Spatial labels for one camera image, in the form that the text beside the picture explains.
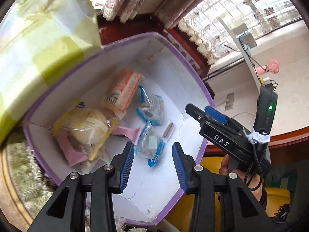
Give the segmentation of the blue clear snack packet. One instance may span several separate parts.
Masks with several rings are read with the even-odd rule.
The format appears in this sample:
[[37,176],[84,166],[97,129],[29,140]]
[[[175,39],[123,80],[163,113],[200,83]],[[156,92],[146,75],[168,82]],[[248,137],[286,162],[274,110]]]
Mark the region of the blue clear snack packet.
[[153,168],[159,162],[165,145],[163,139],[155,132],[155,128],[148,121],[141,131],[137,145],[135,145],[135,154],[146,158],[148,166]]
[[142,85],[139,87],[140,105],[136,108],[137,115],[146,123],[160,126],[163,122],[165,105],[161,96],[147,92]]

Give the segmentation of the orange cracker packet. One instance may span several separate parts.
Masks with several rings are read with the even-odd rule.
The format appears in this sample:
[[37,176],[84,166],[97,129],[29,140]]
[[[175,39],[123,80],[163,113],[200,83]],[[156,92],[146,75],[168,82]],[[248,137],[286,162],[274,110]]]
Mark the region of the orange cracker packet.
[[143,75],[128,68],[120,70],[101,100],[101,107],[123,119]]

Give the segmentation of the blue clear snack packet upper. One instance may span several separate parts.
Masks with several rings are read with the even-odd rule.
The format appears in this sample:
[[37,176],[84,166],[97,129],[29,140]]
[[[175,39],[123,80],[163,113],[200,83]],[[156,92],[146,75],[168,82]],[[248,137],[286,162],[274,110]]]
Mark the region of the blue clear snack packet upper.
[[146,123],[160,126],[163,122],[165,105],[161,96],[147,92],[142,85],[139,87],[140,105],[136,108],[137,115]]

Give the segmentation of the yellow wrapped round bread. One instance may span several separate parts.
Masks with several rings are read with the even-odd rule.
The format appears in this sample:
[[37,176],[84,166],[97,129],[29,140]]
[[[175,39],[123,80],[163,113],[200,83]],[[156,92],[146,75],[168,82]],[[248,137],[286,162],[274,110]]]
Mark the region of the yellow wrapped round bread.
[[52,136],[60,128],[68,129],[70,135],[88,147],[86,161],[92,163],[99,157],[105,141],[116,127],[117,119],[99,109],[82,107],[81,104],[82,102],[59,118],[54,124]]

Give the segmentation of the blue clear snack packet lower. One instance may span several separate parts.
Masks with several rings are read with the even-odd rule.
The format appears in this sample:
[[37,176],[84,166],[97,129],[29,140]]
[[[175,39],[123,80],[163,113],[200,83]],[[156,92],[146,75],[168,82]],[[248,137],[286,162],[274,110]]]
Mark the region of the blue clear snack packet lower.
[[153,168],[159,162],[165,145],[163,139],[155,132],[155,128],[148,121],[141,131],[137,145],[135,145],[135,154],[146,158],[148,166]]

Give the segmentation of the pink snack wrapper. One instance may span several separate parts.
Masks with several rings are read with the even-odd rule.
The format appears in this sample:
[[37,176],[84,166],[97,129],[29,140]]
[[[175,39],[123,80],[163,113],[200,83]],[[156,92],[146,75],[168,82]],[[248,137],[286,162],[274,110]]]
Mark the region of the pink snack wrapper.
[[[116,126],[111,132],[113,136],[121,136],[128,138],[134,145],[137,144],[139,136],[141,135],[142,128],[129,128],[123,126]],[[69,130],[65,128],[60,128],[58,132],[54,135],[57,143],[64,153],[64,156],[69,164],[69,166],[75,166],[82,163],[88,159],[86,153],[87,146],[81,144],[72,135],[69,134]]]

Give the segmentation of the small clear biscuit stick packet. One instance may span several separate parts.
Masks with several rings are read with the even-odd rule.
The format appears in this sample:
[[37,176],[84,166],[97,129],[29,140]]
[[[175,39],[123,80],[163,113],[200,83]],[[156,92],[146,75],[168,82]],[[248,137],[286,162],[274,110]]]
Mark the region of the small clear biscuit stick packet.
[[162,138],[163,139],[169,139],[172,136],[174,129],[175,129],[175,124],[174,124],[174,122],[170,121],[170,123],[167,125],[165,131],[163,132]]

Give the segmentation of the pink handheld fan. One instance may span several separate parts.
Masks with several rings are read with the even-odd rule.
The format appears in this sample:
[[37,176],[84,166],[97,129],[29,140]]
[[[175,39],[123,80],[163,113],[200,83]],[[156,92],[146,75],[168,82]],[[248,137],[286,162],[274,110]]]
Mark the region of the pink handheld fan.
[[279,62],[275,59],[270,59],[265,66],[258,65],[258,67],[255,68],[255,71],[258,75],[262,75],[268,72],[271,72],[272,74],[277,74],[279,70],[280,70]]

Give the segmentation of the green checkered plastic tablecloth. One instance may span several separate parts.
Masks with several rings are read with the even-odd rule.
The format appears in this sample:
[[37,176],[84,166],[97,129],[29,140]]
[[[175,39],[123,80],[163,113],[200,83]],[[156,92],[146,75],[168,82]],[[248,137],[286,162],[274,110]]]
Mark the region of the green checkered plastic tablecloth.
[[1,22],[1,139],[52,84],[100,50],[90,0],[16,0]]

